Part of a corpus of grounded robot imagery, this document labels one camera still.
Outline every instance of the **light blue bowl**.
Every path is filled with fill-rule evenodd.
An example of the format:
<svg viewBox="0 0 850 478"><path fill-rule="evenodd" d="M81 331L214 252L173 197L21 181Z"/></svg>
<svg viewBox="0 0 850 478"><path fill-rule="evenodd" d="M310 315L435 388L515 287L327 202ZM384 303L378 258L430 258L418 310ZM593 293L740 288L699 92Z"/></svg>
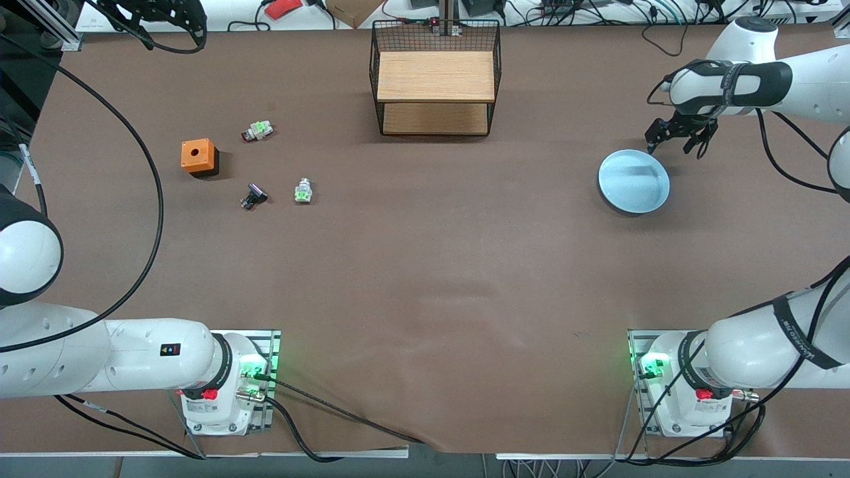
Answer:
<svg viewBox="0 0 850 478"><path fill-rule="evenodd" d="M599 167L599 190L621 211L643 214L660 208L670 195L670 177L661 163L643 151L611 153Z"/></svg>

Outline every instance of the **brown tabletop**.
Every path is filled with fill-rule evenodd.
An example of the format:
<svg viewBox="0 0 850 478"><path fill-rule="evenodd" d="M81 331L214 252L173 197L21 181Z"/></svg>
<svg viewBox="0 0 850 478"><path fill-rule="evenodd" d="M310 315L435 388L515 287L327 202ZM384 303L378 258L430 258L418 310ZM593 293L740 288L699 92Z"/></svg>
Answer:
<svg viewBox="0 0 850 478"><path fill-rule="evenodd" d="M781 178L754 117L722 118L700 161L681 140L663 145L671 195L659 211L627 219L598 197L599 163L642 149L653 119L672 114L645 105L647 92L720 30L691 28L682 56L668 58L638 28L506 29L485 139L379 135L368 31L212 34L189 56L91 36L62 65L135 125L165 190L159 259L115 317L279 328L283 379L442 451L610 453L632 385L627 329L707 327L805 287L847 254L848 205ZM649 35L674 48L680 32ZM828 26L783 27L777 56L836 44ZM277 133L243 144L240 132L260 120ZM842 129L799 124L823 147ZM768 130L793 174L827 184L805 143L775 118ZM223 153L212 180L179 164L181 141L205 137ZM66 254L42 300L103 310L153 238L145 160L63 77L32 150ZM298 207L303 176L314 203ZM248 182L271 197L251 213L238 203ZM20 189L33 200L26 179ZM748 453L850 458L847 399L781 393ZM161 390L92 400L183 439ZM401 444L285 401L314 449ZM52 398L4 401L0 424L3 452L153 449ZM201 442L220 453L296 449L281 421L265 435Z"/></svg>

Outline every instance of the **cardboard box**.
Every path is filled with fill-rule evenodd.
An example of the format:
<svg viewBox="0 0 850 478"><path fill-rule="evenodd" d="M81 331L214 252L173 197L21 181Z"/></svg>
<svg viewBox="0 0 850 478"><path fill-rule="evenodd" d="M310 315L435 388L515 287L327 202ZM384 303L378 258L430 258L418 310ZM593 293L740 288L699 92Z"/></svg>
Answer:
<svg viewBox="0 0 850 478"><path fill-rule="evenodd" d="M352 28L360 28L375 10L381 8L383 0L326 0L325 5L337 20Z"/></svg>

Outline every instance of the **wooden board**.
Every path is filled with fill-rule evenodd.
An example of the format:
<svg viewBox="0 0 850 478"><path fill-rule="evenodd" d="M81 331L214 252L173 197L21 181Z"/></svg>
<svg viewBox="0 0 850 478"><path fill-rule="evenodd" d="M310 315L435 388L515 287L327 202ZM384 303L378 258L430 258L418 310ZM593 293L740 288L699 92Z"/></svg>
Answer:
<svg viewBox="0 0 850 478"><path fill-rule="evenodd" d="M387 103L384 134L487 134L485 103Z"/></svg>
<svg viewBox="0 0 850 478"><path fill-rule="evenodd" d="M381 53L377 100L382 103L487 103L496 100L493 53Z"/></svg>

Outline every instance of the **metal bracket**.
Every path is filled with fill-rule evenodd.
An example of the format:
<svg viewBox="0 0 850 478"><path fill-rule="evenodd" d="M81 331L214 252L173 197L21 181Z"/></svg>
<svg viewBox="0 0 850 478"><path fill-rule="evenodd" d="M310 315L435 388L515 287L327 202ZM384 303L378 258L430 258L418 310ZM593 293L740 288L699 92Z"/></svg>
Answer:
<svg viewBox="0 0 850 478"><path fill-rule="evenodd" d="M18 0L50 33L62 40L62 51L80 51L82 34L74 30L48 0Z"/></svg>

